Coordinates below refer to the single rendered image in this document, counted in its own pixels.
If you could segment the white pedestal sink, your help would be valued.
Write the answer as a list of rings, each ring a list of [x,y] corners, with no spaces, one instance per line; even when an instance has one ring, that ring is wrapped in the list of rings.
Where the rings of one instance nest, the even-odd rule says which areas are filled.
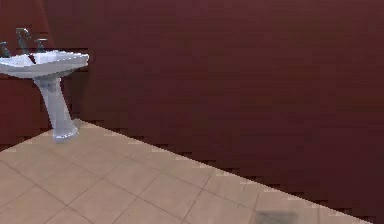
[[[0,73],[21,79],[32,79],[44,100],[53,139],[62,143],[76,136],[79,131],[71,119],[60,86],[61,78],[88,65],[89,55],[52,50],[30,55],[0,58]]]

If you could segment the grey metal sink faucet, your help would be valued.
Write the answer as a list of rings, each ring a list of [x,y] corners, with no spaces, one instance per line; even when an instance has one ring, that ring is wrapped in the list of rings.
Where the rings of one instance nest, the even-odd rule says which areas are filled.
[[[28,55],[28,56],[32,54],[32,51],[28,48],[28,44],[27,44],[27,42],[31,39],[32,39],[32,36],[27,28],[18,27],[16,29],[16,41],[22,54]],[[37,44],[37,47],[35,48],[35,51],[37,53],[45,52],[43,43],[46,41],[47,41],[47,38],[38,38],[34,40],[34,42]],[[11,57],[11,53],[7,49],[7,42],[1,41],[0,42],[0,58],[10,58],[10,57]]]

